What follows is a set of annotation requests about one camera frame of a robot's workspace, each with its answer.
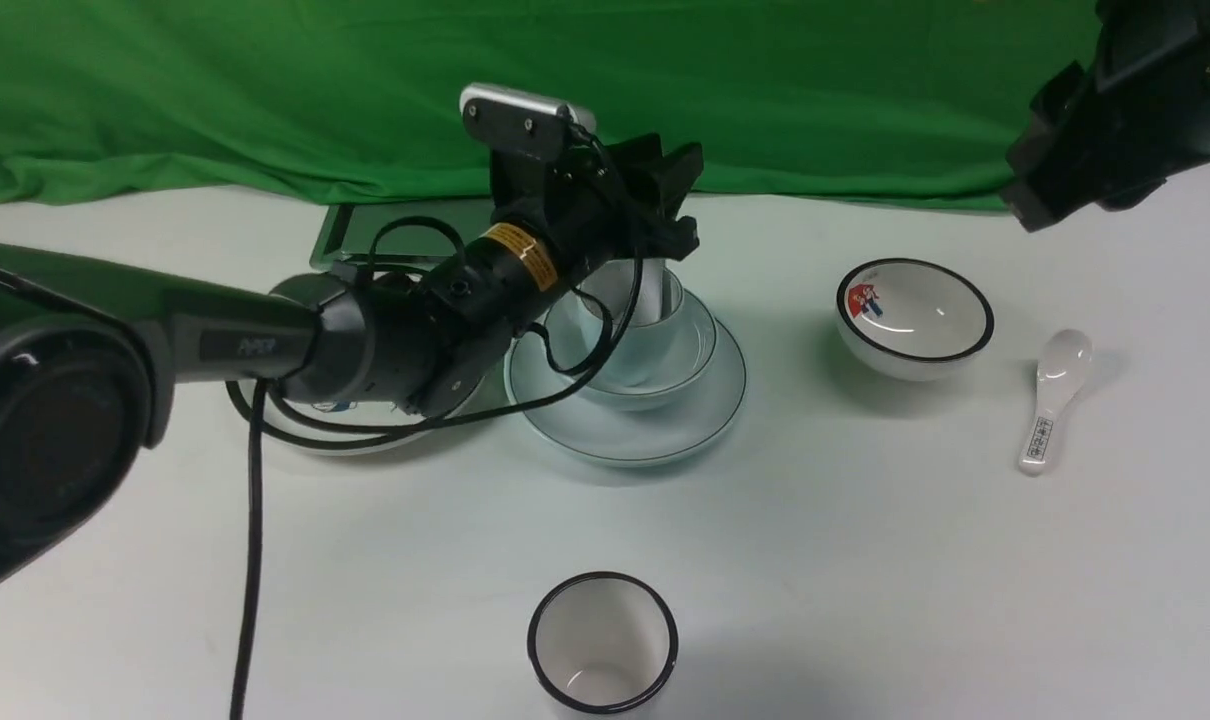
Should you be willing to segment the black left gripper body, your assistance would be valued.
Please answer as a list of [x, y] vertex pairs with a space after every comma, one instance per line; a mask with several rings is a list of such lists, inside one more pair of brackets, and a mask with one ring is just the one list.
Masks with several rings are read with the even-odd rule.
[[565, 290], [603, 264], [645, 259], [650, 220], [682, 215], [704, 173], [704, 146], [666, 152], [656, 133], [574, 146], [554, 165], [491, 152], [489, 238], [522, 263], [536, 290]]

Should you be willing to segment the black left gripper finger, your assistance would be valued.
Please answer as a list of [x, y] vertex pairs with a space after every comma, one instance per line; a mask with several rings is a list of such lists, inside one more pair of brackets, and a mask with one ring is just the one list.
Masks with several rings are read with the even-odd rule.
[[650, 220], [645, 231], [645, 259], [681, 263], [701, 247], [693, 217]]

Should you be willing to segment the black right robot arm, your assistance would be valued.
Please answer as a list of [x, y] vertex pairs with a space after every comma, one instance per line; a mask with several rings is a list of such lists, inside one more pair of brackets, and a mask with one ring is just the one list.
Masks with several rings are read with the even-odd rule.
[[1210, 1], [1099, 1], [1097, 50], [1036, 92], [999, 196], [1028, 232], [1210, 165]]

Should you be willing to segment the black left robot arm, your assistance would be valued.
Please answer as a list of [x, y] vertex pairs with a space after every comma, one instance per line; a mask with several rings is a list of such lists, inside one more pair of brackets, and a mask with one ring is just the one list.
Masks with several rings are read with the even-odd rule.
[[0, 583], [93, 518], [163, 438], [179, 384], [267, 381], [286, 401], [449, 414], [601, 265], [682, 260], [701, 143], [659, 136], [494, 151], [492, 224], [417, 281], [336, 265], [267, 293], [0, 243]]

